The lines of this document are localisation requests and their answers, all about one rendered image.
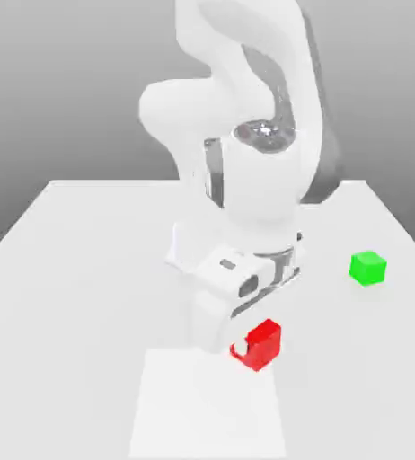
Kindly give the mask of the small red cube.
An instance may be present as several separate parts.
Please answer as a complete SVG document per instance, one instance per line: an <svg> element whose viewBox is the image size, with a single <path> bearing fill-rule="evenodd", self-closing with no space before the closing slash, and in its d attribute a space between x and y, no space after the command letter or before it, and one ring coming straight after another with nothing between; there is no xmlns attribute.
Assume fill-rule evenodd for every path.
<svg viewBox="0 0 415 460"><path fill-rule="evenodd" d="M255 372L261 371L280 352L281 326L266 319L250 330L243 339L247 350L241 354L235 344L230 346L230 355Z"/></svg>

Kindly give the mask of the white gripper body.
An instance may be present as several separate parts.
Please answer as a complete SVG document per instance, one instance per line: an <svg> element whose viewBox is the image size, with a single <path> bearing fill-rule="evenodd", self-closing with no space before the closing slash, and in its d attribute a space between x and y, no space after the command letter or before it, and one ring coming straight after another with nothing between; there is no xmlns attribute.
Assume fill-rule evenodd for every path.
<svg viewBox="0 0 415 460"><path fill-rule="evenodd" d="M224 270L217 284L201 280L192 297L192 331L196 344L217 353L264 318L259 303L295 279L299 268L264 269L233 279Z"/></svg>

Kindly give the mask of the small green cube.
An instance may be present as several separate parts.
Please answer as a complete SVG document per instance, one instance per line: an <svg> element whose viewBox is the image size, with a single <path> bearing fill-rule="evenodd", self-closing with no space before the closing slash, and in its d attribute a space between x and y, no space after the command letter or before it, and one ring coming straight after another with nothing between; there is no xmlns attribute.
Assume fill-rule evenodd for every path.
<svg viewBox="0 0 415 460"><path fill-rule="evenodd" d="M349 275L362 286L384 281L387 261L376 252L364 251L351 255Z"/></svg>

